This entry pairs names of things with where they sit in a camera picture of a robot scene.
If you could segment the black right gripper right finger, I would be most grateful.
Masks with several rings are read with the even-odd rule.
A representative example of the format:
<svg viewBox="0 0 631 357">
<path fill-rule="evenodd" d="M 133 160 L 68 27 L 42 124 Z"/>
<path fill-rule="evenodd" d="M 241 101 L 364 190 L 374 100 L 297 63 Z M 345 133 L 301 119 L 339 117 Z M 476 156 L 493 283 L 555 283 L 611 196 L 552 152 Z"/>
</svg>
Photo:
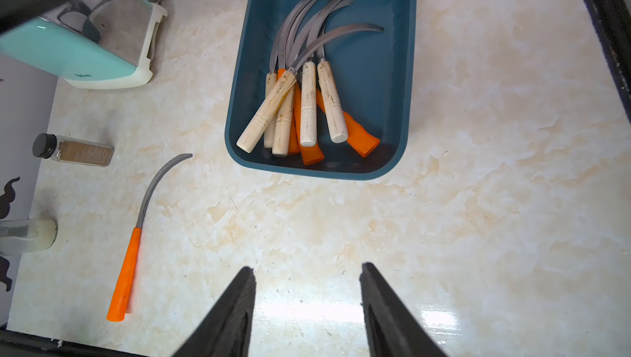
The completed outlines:
<svg viewBox="0 0 631 357">
<path fill-rule="evenodd" d="M 373 263 L 363 263 L 362 307 L 371 356 L 443 356 Z"/>
</svg>

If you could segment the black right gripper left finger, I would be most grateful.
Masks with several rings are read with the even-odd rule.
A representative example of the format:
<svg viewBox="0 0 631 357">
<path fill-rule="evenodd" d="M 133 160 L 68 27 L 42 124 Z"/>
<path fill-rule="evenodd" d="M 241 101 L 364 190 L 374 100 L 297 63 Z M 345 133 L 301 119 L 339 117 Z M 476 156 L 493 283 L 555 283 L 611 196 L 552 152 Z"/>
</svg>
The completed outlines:
<svg viewBox="0 0 631 357">
<path fill-rule="evenodd" d="M 247 356 L 255 302 L 254 270 L 244 267 L 174 355 Z"/>
</svg>

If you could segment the orange handle sickle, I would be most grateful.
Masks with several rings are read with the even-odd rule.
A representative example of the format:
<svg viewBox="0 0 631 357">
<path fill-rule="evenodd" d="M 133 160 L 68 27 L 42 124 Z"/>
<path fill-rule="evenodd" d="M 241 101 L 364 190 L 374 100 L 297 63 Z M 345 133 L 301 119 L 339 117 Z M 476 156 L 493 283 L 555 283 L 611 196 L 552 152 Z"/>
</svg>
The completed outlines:
<svg viewBox="0 0 631 357">
<path fill-rule="evenodd" d="M 131 289 L 134 281 L 136 263 L 141 243 L 141 232 L 146 218 L 146 212 L 151 201 L 151 197 L 154 193 L 159 182 L 162 178 L 179 163 L 192 158 L 192 153 L 179 154 L 176 157 L 169 160 L 167 163 L 159 169 L 155 174 L 149 186 L 146 189 L 139 214 L 136 220 L 136 225 L 133 228 L 131 238 L 128 244 L 123 265 L 118 275 L 118 281 L 114 288 L 111 303 L 108 309 L 106 319 L 110 322 L 118 323 L 125 319 L 128 309 L 129 300 L 131 297 Z"/>
<path fill-rule="evenodd" d="M 294 155 L 300 153 L 300 144 L 297 138 L 297 129 L 295 126 L 295 120 L 292 119 L 291 127 L 290 127 L 290 137 L 289 137 L 289 149 L 288 155 Z"/>
<path fill-rule="evenodd" d="M 316 90 L 314 67 L 307 63 L 307 92 L 294 75 L 292 86 L 285 93 L 274 124 L 272 153 L 287 157 L 300 153 L 304 165 L 313 165 L 325 158 L 317 142 Z"/>
</svg>

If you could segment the orange handle sickle boxed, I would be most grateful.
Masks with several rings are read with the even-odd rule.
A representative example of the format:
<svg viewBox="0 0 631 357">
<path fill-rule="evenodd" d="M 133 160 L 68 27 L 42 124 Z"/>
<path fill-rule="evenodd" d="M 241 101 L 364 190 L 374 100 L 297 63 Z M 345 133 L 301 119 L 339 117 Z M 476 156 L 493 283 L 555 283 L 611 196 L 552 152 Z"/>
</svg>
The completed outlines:
<svg viewBox="0 0 631 357">
<path fill-rule="evenodd" d="M 368 133 L 362 125 L 356 122 L 347 112 L 343 112 L 343 114 L 349 133 L 347 143 L 350 144 L 359 155 L 366 158 L 377 148 L 381 141 L 374 137 L 374 135 Z M 325 158 L 318 145 L 313 148 L 305 148 L 304 151 L 307 158 L 303 162 L 306 165 L 318 163 Z"/>
</svg>

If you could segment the wooden handle sickle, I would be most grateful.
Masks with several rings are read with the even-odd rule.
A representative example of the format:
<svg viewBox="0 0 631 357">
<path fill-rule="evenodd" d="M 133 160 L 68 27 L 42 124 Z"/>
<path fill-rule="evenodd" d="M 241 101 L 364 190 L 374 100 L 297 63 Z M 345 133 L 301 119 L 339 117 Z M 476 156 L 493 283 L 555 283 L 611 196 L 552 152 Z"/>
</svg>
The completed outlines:
<svg viewBox="0 0 631 357">
<path fill-rule="evenodd" d="M 350 33 L 360 31 L 370 31 L 383 33 L 385 29 L 382 26 L 368 23 L 359 23 L 345 25 L 335 30 L 330 30 L 323 35 L 317 37 L 313 42 L 309 43 L 306 48 L 297 56 L 293 64 L 284 71 L 282 76 L 277 80 L 271 94 L 266 97 L 264 102 L 259 106 L 253 118 L 237 141 L 238 148 L 246 153 L 251 153 L 256 147 L 261 136 L 266 131 L 267 126 L 276 115 L 281 104 L 286 98 L 289 89 L 292 89 L 297 82 L 296 71 L 311 57 L 311 55 L 320 47 L 324 46 L 336 38 L 342 37 Z"/>
<path fill-rule="evenodd" d="M 340 2 L 341 0 L 329 0 L 325 5 L 325 15 L 319 30 L 320 36 L 325 33 L 325 22 L 328 15 Z M 348 139 L 348 127 L 344 119 L 335 78 L 330 63 L 325 58 L 325 48 L 320 47 L 316 54 L 319 58 L 317 65 L 318 80 L 330 138 L 334 144 L 341 144 Z"/>
<path fill-rule="evenodd" d="M 289 154 L 289 129 L 291 128 L 292 95 L 297 85 L 296 71 L 291 71 L 292 78 L 287 84 L 277 84 L 278 79 L 286 76 L 289 64 L 289 52 L 293 47 L 293 38 L 300 27 L 304 15 L 318 0 L 300 0 L 284 18 L 274 39 L 269 71 L 266 76 L 266 102 L 269 104 L 263 113 L 266 130 L 263 133 L 264 147 L 271 149 L 274 156 L 285 157 Z"/>
<path fill-rule="evenodd" d="M 315 14 L 301 31 L 305 38 L 304 44 L 310 46 L 324 35 L 325 22 L 329 14 L 343 0 L 329 0 L 327 4 Z M 307 61 L 302 66 L 302 105 L 300 122 L 300 144 L 304 147 L 314 147 L 317 144 L 317 116 L 316 89 L 320 88 L 325 104 L 326 120 L 330 138 L 335 144 L 348 139 L 348 127 L 343 115 L 339 93 L 330 63 L 325 59 L 322 46 L 309 53 Z"/>
<path fill-rule="evenodd" d="M 300 25 L 305 15 L 317 1 L 300 0 L 282 23 L 271 51 L 266 95 L 271 94 L 272 85 L 284 74 L 286 66 L 292 65 L 294 60 L 299 58 L 302 45 L 315 42 L 321 47 L 324 46 L 320 38 L 325 35 L 323 25 L 330 13 L 351 4 L 350 1 L 347 2 L 346 0 L 329 0 L 325 7 L 312 17 L 312 23 L 301 28 Z M 289 154 L 293 96 L 294 89 L 289 89 L 274 116 L 274 120 L 264 133 L 264 146 L 269 148 L 276 157 L 286 157 Z"/>
</svg>

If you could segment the teal plastic storage box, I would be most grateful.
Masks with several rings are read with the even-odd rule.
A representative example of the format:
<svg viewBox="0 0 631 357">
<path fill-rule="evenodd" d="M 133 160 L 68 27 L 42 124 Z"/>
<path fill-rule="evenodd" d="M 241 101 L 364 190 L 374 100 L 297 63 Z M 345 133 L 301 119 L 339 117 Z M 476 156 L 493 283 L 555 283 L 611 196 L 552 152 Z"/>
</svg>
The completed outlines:
<svg viewBox="0 0 631 357">
<path fill-rule="evenodd" d="M 355 23 L 382 26 L 383 33 L 353 33 L 325 48 L 343 110 L 379 145 L 366 157 L 350 145 L 334 144 L 324 116 L 318 118 L 324 159 L 307 166 L 293 155 L 276 158 L 257 145 L 251 153 L 237 141 L 265 98 L 265 80 L 274 37 L 300 0 L 248 0 L 224 139 L 231 158 L 261 171 L 351 181 L 367 181 L 394 168 L 409 136 L 416 0 L 353 0 L 336 12 L 329 29 Z"/>
</svg>

